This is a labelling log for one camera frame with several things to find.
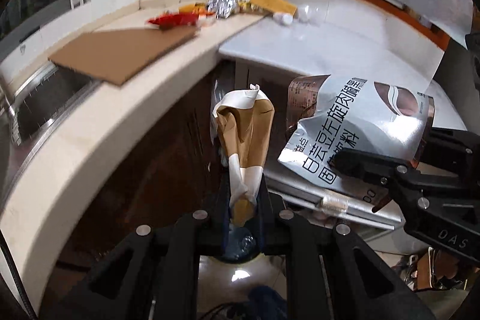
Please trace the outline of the brown wooden cabinet door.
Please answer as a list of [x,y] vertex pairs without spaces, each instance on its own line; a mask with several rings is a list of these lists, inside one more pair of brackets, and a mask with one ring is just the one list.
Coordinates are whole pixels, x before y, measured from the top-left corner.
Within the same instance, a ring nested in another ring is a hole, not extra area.
[[221,165],[211,112],[234,75],[234,62],[221,61],[154,124],[90,203],[56,267],[85,273],[138,226],[169,227],[215,204]]

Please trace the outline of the white washing machine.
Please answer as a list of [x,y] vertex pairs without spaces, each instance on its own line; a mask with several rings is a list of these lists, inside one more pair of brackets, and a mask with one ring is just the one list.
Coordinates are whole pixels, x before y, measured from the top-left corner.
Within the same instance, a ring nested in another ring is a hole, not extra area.
[[464,129],[447,93],[434,81],[444,52],[411,26],[360,0],[293,0],[309,6],[309,22],[283,27],[263,18],[225,41],[219,53],[237,64],[239,86],[257,84],[275,106],[265,177],[270,189],[303,207],[316,223],[344,218],[375,248],[417,249],[404,231],[400,208],[373,212],[369,193],[343,188],[335,193],[311,184],[278,162],[287,143],[287,88],[297,76],[358,76],[431,96],[433,125]]

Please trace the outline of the small white plastic bottle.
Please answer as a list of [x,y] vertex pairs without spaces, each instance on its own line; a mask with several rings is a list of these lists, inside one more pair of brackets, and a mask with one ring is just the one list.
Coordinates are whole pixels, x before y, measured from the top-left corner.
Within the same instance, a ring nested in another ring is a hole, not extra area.
[[293,23],[294,17],[289,13],[276,12],[272,18],[282,26],[290,26]]

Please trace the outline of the orange snack wrapper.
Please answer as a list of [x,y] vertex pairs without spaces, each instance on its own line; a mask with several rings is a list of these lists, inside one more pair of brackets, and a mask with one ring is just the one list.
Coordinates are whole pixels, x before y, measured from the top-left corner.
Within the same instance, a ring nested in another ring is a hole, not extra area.
[[209,15],[210,11],[208,11],[208,8],[205,3],[191,3],[188,5],[185,5],[183,7],[180,7],[178,9],[180,13],[186,13],[186,14],[196,14],[196,15]]

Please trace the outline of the red snack wrapper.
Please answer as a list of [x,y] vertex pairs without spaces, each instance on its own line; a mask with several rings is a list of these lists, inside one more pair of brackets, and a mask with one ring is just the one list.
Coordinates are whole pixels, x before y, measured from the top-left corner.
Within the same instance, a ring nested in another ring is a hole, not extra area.
[[197,14],[193,12],[177,12],[177,13],[164,13],[157,17],[151,18],[146,21],[147,24],[156,26],[161,30],[168,30],[172,28],[182,26],[196,26],[198,22],[202,22],[208,17],[213,17],[214,14]]

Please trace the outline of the silver foil snack pouch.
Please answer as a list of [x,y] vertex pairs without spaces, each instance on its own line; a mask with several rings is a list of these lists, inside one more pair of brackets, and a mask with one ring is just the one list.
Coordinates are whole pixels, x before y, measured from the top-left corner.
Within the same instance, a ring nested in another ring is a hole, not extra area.
[[378,206],[386,191],[340,174],[335,155],[355,149],[417,166],[435,105],[431,96],[403,87],[323,75],[292,80],[286,112],[290,138],[278,162],[318,188]]

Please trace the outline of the silver foil ball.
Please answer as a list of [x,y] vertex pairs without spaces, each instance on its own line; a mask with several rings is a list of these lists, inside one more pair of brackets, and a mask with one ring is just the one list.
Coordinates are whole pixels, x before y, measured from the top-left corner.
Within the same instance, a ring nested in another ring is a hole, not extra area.
[[239,3],[237,0],[208,0],[206,10],[218,19],[227,19],[239,12]]

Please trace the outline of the clear plastic bag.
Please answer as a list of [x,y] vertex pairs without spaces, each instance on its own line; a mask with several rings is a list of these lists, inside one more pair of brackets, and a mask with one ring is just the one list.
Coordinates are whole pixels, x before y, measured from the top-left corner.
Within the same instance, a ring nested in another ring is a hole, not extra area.
[[315,24],[318,22],[319,8],[309,4],[303,4],[298,6],[296,15],[301,23]]

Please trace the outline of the white round trash bin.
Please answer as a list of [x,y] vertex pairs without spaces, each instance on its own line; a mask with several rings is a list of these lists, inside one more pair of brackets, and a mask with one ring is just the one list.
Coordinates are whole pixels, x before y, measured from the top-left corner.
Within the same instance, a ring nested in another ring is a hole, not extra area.
[[220,257],[201,256],[198,319],[286,319],[286,259],[259,251],[246,227],[229,226]]

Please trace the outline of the brown cardboard sheet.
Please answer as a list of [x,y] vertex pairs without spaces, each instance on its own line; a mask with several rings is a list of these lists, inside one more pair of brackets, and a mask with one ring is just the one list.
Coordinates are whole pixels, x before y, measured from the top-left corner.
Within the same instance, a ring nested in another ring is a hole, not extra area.
[[188,40],[197,28],[131,28],[81,34],[49,56],[54,64],[120,86]]

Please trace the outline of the brown paper bag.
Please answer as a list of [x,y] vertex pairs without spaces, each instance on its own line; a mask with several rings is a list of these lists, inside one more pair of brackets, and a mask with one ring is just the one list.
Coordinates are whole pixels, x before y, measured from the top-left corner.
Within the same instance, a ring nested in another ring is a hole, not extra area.
[[228,163],[229,208],[235,227],[255,215],[274,114],[272,102],[258,85],[226,93],[212,110]]

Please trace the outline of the steel kitchen sink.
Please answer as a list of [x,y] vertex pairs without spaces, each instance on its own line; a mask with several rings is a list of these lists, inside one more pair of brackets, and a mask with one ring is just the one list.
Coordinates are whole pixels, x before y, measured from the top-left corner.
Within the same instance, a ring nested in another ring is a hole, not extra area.
[[98,79],[52,62],[38,69],[2,103],[15,145],[32,140],[100,84]]

